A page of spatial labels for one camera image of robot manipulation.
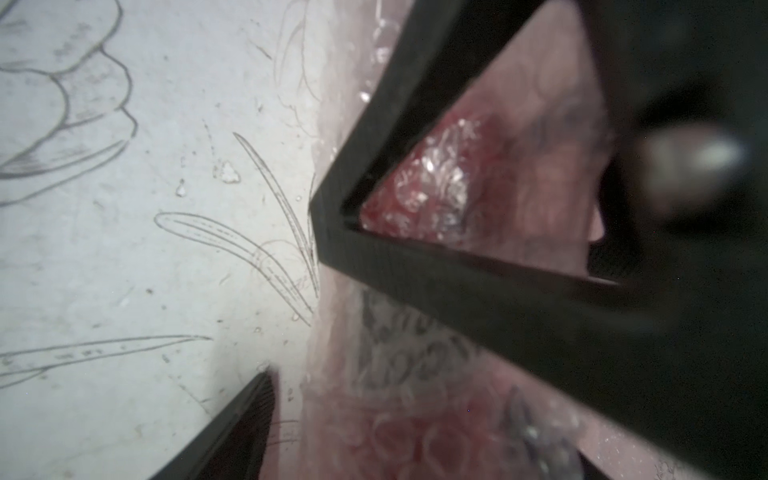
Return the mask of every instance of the crumpled plastic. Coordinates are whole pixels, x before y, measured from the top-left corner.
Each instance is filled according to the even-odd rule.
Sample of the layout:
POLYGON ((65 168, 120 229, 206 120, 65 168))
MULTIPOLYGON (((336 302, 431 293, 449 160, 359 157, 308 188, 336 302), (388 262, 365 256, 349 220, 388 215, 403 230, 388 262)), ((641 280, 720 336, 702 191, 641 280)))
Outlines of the crumpled plastic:
MULTIPOLYGON (((371 98, 410 7, 342 3, 344 48, 330 54, 333 88, 315 149, 320 176, 371 98)), ((578 9, 550 0, 382 181, 360 221, 380 235, 585 276, 611 148, 578 9)), ((600 452, 619 444, 593 436, 615 439, 620 429, 418 310, 325 267, 321 287, 299 478, 578 480, 574 445, 597 452, 600 465, 600 452)), ((619 441, 633 462, 658 458, 632 437, 619 441)))

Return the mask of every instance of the paper surface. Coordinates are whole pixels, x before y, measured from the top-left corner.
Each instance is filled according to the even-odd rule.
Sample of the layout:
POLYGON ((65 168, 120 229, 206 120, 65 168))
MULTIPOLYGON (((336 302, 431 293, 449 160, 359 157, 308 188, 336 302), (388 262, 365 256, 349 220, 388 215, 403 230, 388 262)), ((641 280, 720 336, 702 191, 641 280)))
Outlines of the paper surface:
POLYGON ((290 478, 328 11, 0 2, 0 478, 149 478, 269 364, 290 478))

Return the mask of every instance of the pencil sketch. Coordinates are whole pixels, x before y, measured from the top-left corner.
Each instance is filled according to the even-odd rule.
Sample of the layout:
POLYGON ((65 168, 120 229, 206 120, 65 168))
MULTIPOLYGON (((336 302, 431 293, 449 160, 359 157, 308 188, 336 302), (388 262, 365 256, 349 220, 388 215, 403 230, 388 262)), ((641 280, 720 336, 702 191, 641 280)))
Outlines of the pencil sketch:
MULTIPOLYGON (((264 178, 270 192, 275 200, 277 200, 283 216, 291 229, 293 239, 296 241, 295 245, 292 243, 291 245, 298 249, 306 267, 306 274, 312 283, 315 296, 317 296, 319 280, 313 245, 307 239, 304 230, 302 230, 296 217, 296 212, 293 211, 285 192, 283 192, 283 188, 277 182, 264 159, 256 152, 256 149, 241 135, 235 133, 234 136, 243 146, 246 153, 248 153, 248 156, 253 161, 253 165, 264 178)), ((259 272, 285 300, 293 310, 295 319, 300 319, 307 326, 310 324, 312 307, 299 291, 296 282, 293 281, 285 268, 283 268, 283 265, 266 250, 266 245, 272 242, 259 245, 221 222, 196 214, 166 212, 157 214, 154 222, 158 227, 173 235, 223 250, 245 261, 259 272)))
POLYGON ((137 131, 131 76, 104 50, 117 0, 13 0, 0 9, 0 207, 115 159, 137 131))
POLYGON ((299 318, 309 325, 311 308, 296 288, 280 262, 243 234, 210 218, 195 214, 162 213, 154 222, 163 230, 203 245, 210 245, 244 260, 255 268, 288 303, 299 318))
POLYGON ((317 139, 317 133, 308 125, 313 123, 310 118, 302 119, 297 105, 318 104, 319 96, 310 84, 307 75, 307 47, 312 43, 306 41, 307 22, 310 0, 291 0, 283 10, 280 19, 280 29, 277 34, 277 46, 272 60, 272 78, 277 88, 276 99, 280 105, 290 110, 296 121, 295 124, 285 125, 299 128, 307 137, 317 139))
POLYGON ((201 340, 212 339, 199 335, 139 336, 0 353, 0 390, 19 385, 62 366, 201 340))
POLYGON ((250 143, 248 143, 248 140, 243 138, 237 132, 234 133, 234 136, 237 139, 237 141, 240 142, 240 145, 243 146, 246 153, 248 153, 248 156, 253 161, 253 164, 256 166, 256 169, 259 171, 261 176, 266 181, 266 184, 269 186, 270 191, 272 191, 272 195, 275 197, 275 200, 277 200, 277 203, 280 205, 280 209, 283 211, 283 215, 285 216, 286 221, 290 226, 291 232, 293 232, 293 238, 296 240, 296 246, 299 248, 301 257, 304 260, 307 273, 310 275, 310 280, 312 281, 312 287, 315 290, 315 294, 317 294, 319 292, 319 281, 317 278, 317 272, 315 271, 315 265, 312 260, 313 258, 312 245, 306 239, 304 230, 301 229, 301 226, 299 225, 299 220, 296 218, 296 213, 293 211, 293 208, 290 206, 290 203, 288 202, 288 199, 286 198, 286 195, 283 192, 283 188, 280 186, 280 184, 277 183, 277 179, 275 179, 275 176, 272 175, 272 171, 266 165, 266 162, 256 152, 256 149, 254 149, 253 146, 250 143))

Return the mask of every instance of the black plastic frame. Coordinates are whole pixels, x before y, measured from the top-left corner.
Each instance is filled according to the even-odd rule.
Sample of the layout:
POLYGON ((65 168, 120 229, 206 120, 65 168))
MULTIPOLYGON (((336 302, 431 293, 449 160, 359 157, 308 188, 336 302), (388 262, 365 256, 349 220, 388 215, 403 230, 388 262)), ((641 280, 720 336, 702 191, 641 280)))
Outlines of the black plastic frame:
POLYGON ((361 230, 362 202, 540 2, 416 0, 367 109, 311 202, 319 260, 440 319, 707 471, 757 478, 768 446, 765 3, 584 0, 643 252, 620 286, 361 230), (750 175, 706 218, 654 223, 633 144, 716 121, 750 175))

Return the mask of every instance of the white dust speck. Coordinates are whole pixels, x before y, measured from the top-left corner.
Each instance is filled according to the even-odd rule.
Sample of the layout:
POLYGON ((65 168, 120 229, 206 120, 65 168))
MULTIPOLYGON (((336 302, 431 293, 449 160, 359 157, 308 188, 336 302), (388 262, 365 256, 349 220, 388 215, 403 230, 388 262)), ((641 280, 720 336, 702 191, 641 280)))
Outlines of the white dust speck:
POLYGON ((219 178, 225 184, 238 184, 240 182, 240 174, 229 161, 225 161, 224 165, 221 166, 219 178))
POLYGON ((392 53, 392 49, 388 47, 380 47, 376 49, 374 53, 376 61, 379 63, 386 63, 389 60, 389 54, 392 53))
POLYGON ((187 188, 184 186, 184 179, 182 178, 179 180, 179 186, 176 187, 176 196, 177 197, 186 197, 187 196, 187 188))

